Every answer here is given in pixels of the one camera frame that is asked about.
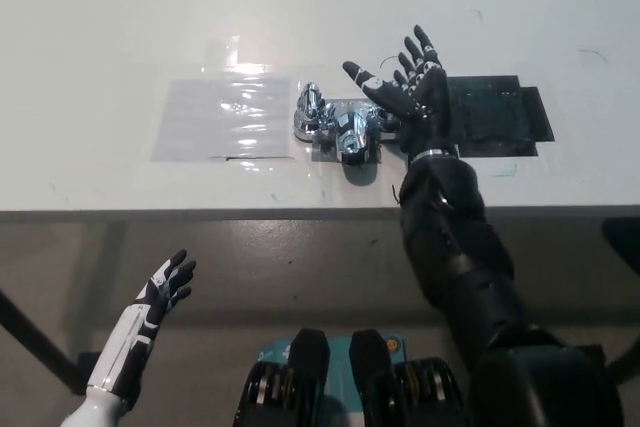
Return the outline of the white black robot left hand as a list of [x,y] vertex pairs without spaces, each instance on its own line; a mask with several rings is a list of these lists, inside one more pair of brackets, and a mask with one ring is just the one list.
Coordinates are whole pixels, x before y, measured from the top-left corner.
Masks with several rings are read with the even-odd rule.
[[89,377],[90,387],[128,399],[141,383],[165,316],[191,294],[196,262],[182,249],[146,281],[122,312]]

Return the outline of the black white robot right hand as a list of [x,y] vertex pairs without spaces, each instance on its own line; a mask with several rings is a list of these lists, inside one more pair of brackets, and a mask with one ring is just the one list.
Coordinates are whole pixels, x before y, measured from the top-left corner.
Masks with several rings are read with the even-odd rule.
[[429,156],[456,158],[448,76],[438,52],[419,25],[412,36],[404,38],[404,46],[397,56],[401,68],[390,80],[353,61],[345,61],[342,68],[369,100],[399,120],[399,146],[409,161]]

